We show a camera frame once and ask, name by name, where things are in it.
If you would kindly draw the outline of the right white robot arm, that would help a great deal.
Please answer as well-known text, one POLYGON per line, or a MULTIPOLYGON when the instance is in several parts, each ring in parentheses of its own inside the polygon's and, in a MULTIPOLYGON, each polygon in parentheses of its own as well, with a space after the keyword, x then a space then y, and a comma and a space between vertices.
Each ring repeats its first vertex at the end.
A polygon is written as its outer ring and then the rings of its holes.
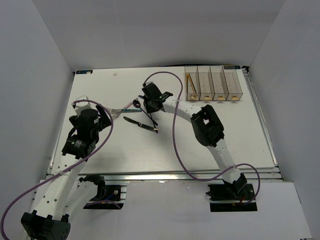
POLYGON ((233 200, 242 196, 247 179, 236 167, 227 148, 224 126, 214 108, 209 104, 199 107, 188 101, 178 100, 167 91, 161 93, 152 82, 145 83, 142 91, 143 104, 148 113, 163 111, 191 123, 196 140, 209 150, 222 172, 226 195, 233 200))

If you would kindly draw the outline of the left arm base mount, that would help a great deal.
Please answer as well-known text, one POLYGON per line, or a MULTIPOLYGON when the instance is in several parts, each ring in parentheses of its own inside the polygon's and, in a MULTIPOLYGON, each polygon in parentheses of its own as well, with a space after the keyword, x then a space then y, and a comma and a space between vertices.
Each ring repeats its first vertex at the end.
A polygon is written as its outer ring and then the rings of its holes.
POLYGON ((89 181, 96 186, 96 195, 83 207, 85 210, 121 210, 124 206, 127 187, 120 184, 106 184, 105 178, 97 174, 79 178, 79 184, 89 181))

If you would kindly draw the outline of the black knife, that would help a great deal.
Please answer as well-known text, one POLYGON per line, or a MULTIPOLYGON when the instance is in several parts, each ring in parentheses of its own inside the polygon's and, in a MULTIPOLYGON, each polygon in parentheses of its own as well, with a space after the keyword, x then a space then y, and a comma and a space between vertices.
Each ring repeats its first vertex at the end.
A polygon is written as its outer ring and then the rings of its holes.
POLYGON ((156 127, 143 124, 143 123, 138 122, 136 120, 133 120, 133 119, 131 119, 129 117, 124 116, 123 119, 126 120, 127 122, 131 123, 131 124, 137 125, 139 128, 142 128, 142 129, 145 129, 145 130, 148 130, 148 131, 151 131, 151 132, 158 132, 159 131, 156 127))

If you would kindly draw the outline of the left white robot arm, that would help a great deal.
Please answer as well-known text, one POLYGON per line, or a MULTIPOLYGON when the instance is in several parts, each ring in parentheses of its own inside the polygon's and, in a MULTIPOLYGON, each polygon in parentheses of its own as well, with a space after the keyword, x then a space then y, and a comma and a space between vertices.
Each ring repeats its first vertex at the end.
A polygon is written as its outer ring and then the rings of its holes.
POLYGON ((80 186, 71 193, 77 176, 99 142, 99 133, 112 122, 100 105, 78 106, 69 118, 73 128, 62 148, 57 178, 50 180, 42 199, 31 213, 25 212, 21 224, 32 240, 65 240, 70 230, 71 217, 89 200, 105 196, 104 177, 89 174, 80 179, 80 186))

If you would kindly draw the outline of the black spoon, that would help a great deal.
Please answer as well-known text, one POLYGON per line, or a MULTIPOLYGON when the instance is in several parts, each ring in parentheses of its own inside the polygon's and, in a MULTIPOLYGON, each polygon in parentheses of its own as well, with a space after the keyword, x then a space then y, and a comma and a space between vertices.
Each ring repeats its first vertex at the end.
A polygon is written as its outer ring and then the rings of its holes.
POLYGON ((139 100, 137 100, 137 99, 133 100, 133 105, 134 105, 135 108, 140 109, 142 112, 145 111, 145 110, 142 109, 141 103, 139 102, 139 100))
MULTIPOLYGON (((142 95, 138 95, 138 97, 142 100, 144 100, 144 97, 142 95)), ((158 123, 153 119, 152 114, 151 113, 147 113, 146 111, 143 110, 143 112, 148 115, 148 117, 151 119, 152 123, 154 126, 158 126, 158 123)))

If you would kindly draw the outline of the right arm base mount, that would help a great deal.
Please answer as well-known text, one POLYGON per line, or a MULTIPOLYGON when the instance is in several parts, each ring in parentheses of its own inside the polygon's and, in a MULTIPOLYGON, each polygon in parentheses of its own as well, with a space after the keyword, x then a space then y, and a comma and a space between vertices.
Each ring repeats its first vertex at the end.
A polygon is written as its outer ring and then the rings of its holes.
POLYGON ((205 195, 209 199, 210 211, 212 213, 258 211, 256 201, 252 200, 255 196, 255 191, 251 183, 247 183, 237 196, 228 192, 223 184, 209 184, 205 195))

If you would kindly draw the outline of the orange chopstick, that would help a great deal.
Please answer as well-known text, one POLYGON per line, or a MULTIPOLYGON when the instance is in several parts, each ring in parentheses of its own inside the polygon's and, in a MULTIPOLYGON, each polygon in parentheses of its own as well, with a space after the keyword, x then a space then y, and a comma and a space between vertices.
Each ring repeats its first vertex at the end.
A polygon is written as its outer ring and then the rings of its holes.
POLYGON ((190 90, 190 73, 187 72, 185 75, 185 85, 186 85, 186 94, 189 94, 189 90, 190 90))
POLYGON ((193 83, 193 80, 192 80, 192 77, 191 77, 190 73, 187 74, 187 81, 190 83, 192 92, 196 94, 197 91, 196 91, 196 88, 195 88, 195 85, 193 83))

